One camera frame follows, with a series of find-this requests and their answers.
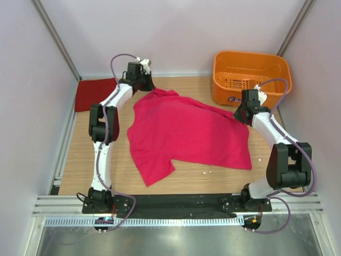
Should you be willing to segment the pink t shirt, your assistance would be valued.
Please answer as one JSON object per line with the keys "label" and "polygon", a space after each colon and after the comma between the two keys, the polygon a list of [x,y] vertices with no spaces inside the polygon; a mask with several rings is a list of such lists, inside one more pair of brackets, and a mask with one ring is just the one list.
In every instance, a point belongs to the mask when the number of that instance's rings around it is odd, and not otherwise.
{"label": "pink t shirt", "polygon": [[249,130],[232,112],[162,89],[148,93],[133,109],[127,136],[146,186],[173,173],[173,160],[251,170]]}

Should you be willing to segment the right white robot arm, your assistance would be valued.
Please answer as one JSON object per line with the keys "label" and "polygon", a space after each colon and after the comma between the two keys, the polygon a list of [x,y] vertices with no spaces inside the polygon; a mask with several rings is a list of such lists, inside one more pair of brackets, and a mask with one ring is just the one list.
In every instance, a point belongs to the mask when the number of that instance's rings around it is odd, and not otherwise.
{"label": "right white robot arm", "polygon": [[266,94],[259,88],[243,90],[241,104],[233,117],[256,129],[271,148],[264,178],[248,183],[241,190],[240,205],[246,211],[257,211],[268,196],[285,193],[288,188],[316,186],[316,169],[312,163],[312,148],[299,142],[279,125],[268,107],[262,104]]}

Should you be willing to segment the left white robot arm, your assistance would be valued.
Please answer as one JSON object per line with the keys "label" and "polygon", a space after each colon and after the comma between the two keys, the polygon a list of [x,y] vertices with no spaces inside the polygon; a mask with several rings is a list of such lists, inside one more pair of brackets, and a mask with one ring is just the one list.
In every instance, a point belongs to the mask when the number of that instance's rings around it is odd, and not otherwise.
{"label": "left white robot arm", "polygon": [[84,198],[83,213],[108,213],[113,207],[110,169],[112,148],[119,136],[118,110],[137,91],[155,89],[150,65],[149,59],[129,62],[113,92],[90,107],[88,133],[94,147],[94,174]]}

